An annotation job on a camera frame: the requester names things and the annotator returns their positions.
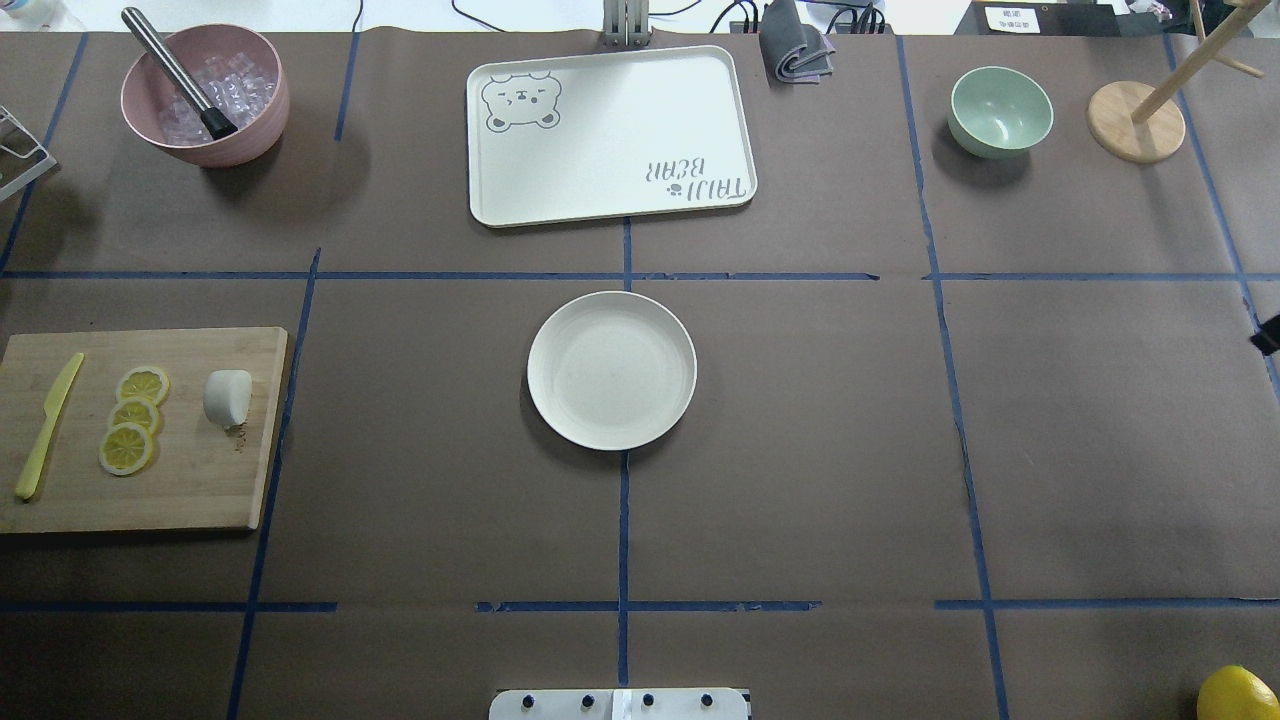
green bowl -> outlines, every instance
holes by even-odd
[[[1053,105],[1036,81],[996,65],[969,70],[951,88],[951,135],[995,160],[1027,152],[1053,127]]]

lemon slice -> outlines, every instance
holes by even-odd
[[[128,397],[111,409],[106,427],[114,428],[124,423],[137,423],[143,430],[155,436],[160,432],[160,411],[145,397]]]
[[[115,386],[115,398],[127,400],[129,397],[145,397],[152,405],[159,406],[165,397],[169,397],[169,375],[160,368],[151,365],[124,373],[120,383]]]
[[[146,468],[155,455],[151,433],[137,423],[120,423],[102,438],[97,448],[97,461],[113,475],[132,475]]]
[[[1257,675],[1228,665],[1201,685],[1196,698],[1198,720],[1280,720],[1276,694]]]

cable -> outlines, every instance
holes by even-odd
[[[748,14],[746,6],[751,6],[751,13]],[[742,32],[759,32],[760,29],[760,9],[755,5],[753,0],[733,0],[733,3],[721,10],[721,14],[716,17],[716,22],[712,23],[712,29],[707,32],[716,32],[719,27],[719,22],[724,19],[724,15],[730,13],[733,8],[742,8]]]
[[[669,18],[672,15],[678,15],[680,13],[684,13],[685,10],[690,10],[692,8],[696,8],[701,3],[703,3],[703,0],[694,0],[692,3],[685,5],[684,8],[681,8],[678,10],[672,10],[669,13],[649,13],[649,17],[650,18]]]
[[[831,5],[831,3],[820,3],[820,5]],[[854,6],[854,5],[846,5],[846,6],[841,8],[840,10],[836,10],[836,14],[831,17],[831,23],[827,24],[827,32],[826,32],[826,35],[831,35],[831,31],[836,29],[836,23],[840,22],[840,15],[844,15],[845,13],[852,13],[852,15],[854,15],[849,20],[850,26],[852,26],[854,23],[856,23],[858,22],[858,10],[859,9],[856,6]]]
[[[495,31],[498,31],[498,32],[507,32],[507,31],[502,29],[500,27],[498,27],[498,26],[495,26],[495,24],[489,24],[489,23],[486,23],[486,22],[481,20],[480,18],[477,18],[477,17],[475,17],[475,15],[471,15],[471,14],[467,14],[467,13],[463,13],[463,12],[462,12],[462,9],[461,9],[461,8],[458,8],[458,0],[449,0],[449,5],[453,5],[453,12],[454,12],[454,13],[457,13],[457,14],[460,14],[460,15],[462,15],[463,18],[467,18],[467,19],[471,19],[471,20],[475,20],[475,22],[477,22],[477,23],[483,24],[484,27],[486,27],[486,28],[489,28],[489,29],[495,29]]]

white plate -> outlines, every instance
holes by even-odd
[[[660,304],[605,291],[567,302],[529,351],[529,392],[556,432],[593,450],[657,439],[685,414],[698,356]]]
[[[733,58],[627,50],[467,77],[471,214],[492,227],[742,205],[755,195]]]

white object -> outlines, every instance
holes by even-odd
[[[49,29],[44,26],[59,4],[58,0],[0,0],[0,10],[17,20],[20,29]]]
[[[755,195],[722,47],[480,65],[466,104],[471,214],[486,225],[726,208]]]
[[[590,705],[584,702],[586,697],[591,698]],[[732,688],[503,691],[489,703],[489,720],[749,720],[750,716],[751,703],[742,691]]]
[[[529,393],[556,432],[593,450],[628,450],[676,424],[694,396],[698,357],[660,304],[621,291],[570,301],[529,351]]]
[[[205,418],[220,428],[234,428],[248,419],[253,377],[248,370],[214,370],[205,380]]]
[[[1034,8],[986,8],[987,27],[1000,32],[1039,35],[1039,19]]]

